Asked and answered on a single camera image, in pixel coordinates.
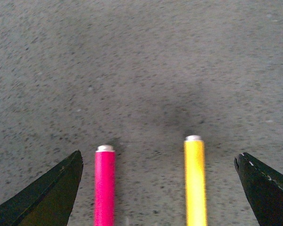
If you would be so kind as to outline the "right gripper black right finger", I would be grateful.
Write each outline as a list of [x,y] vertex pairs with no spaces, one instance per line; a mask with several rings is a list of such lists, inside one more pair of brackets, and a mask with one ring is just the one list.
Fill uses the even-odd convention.
[[249,153],[234,159],[246,198],[261,226],[283,226],[283,174]]

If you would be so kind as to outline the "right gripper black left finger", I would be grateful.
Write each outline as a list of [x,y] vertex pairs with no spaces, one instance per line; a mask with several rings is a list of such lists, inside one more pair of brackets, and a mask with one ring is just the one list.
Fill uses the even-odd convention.
[[82,155],[76,150],[2,203],[0,226],[66,226],[82,172]]

